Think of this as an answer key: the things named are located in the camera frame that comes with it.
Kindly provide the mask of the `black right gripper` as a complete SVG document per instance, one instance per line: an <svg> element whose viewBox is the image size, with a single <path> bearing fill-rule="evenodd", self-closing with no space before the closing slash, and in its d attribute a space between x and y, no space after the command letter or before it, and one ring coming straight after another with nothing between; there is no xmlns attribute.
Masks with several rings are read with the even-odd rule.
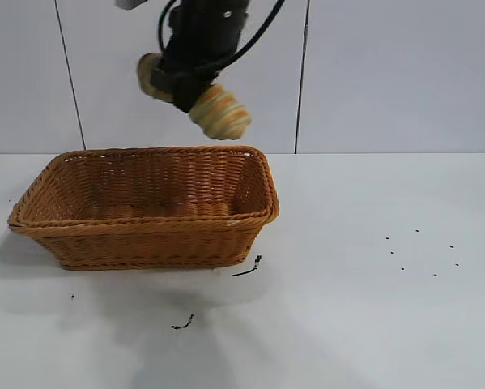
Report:
<svg viewBox="0 0 485 389"><path fill-rule="evenodd" d="M151 86L188 113L213 84L213 64L236 53L247 19L248 1L181 1L170 10L170 39Z"/></svg>

